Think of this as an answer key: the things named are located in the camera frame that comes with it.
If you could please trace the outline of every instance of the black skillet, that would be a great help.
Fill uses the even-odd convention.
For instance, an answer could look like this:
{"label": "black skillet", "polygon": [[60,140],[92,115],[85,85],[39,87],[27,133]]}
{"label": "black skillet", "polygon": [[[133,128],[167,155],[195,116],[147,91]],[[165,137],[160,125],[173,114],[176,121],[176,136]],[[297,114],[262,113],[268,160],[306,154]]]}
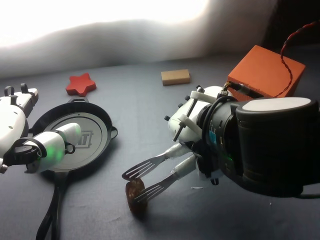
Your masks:
{"label": "black skillet", "polygon": [[103,156],[110,140],[118,135],[118,130],[112,126],[109,115],[101,107],[89,103],[85,97],[75,97],[68,103],[46,112],[29,132],[35,136],[69,123],[80,125],[82,137],[73,154],[66,154],[61,163],[49,169],[54,173],[54,192],[50,207],[36,234],[36,240],[46,238],[51,223],[51,239],[60,239],[60,211],[68,173]]}

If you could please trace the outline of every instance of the red star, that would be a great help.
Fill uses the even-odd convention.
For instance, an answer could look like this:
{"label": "red star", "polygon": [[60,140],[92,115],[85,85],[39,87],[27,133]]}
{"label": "red star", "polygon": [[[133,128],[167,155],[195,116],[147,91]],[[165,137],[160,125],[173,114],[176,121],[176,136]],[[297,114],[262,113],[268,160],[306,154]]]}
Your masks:
{"label": "red star", "polygon": [[97,88],[96,83],[91,80],[89,73],[84,73],[81,76],[71,76],[70,84],[65,88],[69,95],[79,95],[85,97],[88,92]]}

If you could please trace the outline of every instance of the brown oval object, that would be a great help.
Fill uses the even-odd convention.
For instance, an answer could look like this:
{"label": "brown oval object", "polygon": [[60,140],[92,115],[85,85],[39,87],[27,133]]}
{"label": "brown oval object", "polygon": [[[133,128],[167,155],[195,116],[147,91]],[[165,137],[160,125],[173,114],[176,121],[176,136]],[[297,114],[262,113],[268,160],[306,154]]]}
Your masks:
{"label": "brown oval object", "polygon": [[129,181],[125,185],[125,194],[126,199],[128,201],[128,205],[130,211],[133,214],[142,214],[146,211],[148,202],[141,201],[134,203],[134,199],[139,195],[139,193],[145,189],[145,184],[140,178],[136,178],[135,180]]}

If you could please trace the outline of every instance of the gray wall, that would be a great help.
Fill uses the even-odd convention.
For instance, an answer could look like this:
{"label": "gray wall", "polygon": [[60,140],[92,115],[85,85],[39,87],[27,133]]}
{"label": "gray wall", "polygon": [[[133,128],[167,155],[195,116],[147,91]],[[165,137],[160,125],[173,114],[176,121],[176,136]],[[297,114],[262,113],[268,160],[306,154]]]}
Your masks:
{"label": "gray wall", "polygon": [[61,30],[0,48],[0,78],[246,52],[261,43],[276,3],[210,0],[184,23],[126,20]]}

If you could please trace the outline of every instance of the gray table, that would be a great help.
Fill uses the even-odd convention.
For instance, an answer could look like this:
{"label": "gray table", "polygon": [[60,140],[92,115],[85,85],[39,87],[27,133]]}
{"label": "gray table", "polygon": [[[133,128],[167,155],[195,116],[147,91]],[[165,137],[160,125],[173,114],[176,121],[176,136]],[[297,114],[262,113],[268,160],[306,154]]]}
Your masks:
{"label": "gray table", "polygon": [[[289,57],[307,65],[297,96],[320,100],[320,51],[298,49]],[[164,116],[171,116],[195,86],[221,86],[244,55],[115,66],[0,81],[39,90],[28,122],[66,103],[69,76],[89,72],[97,90],[87,97],[104,108],[119,130],[109,153],[93,174],[74,180],[63,201],[62,240],[305,240],[320,238],[320,200],[280,199],[243,190],[226,177],[220,185],[198,180],[196,172],[150,202],[144,220],[134,218],[121,174],[162,153],[173,142]],[[189,69],[192,83],[162,86],[161,71]],[[144,177],[149,186],[166,177],[182,158]],[[0,239],[33,240],[53,195],[53,183],[12,166],[0,175]],[[319,192],[319,185],[307,188]]]}

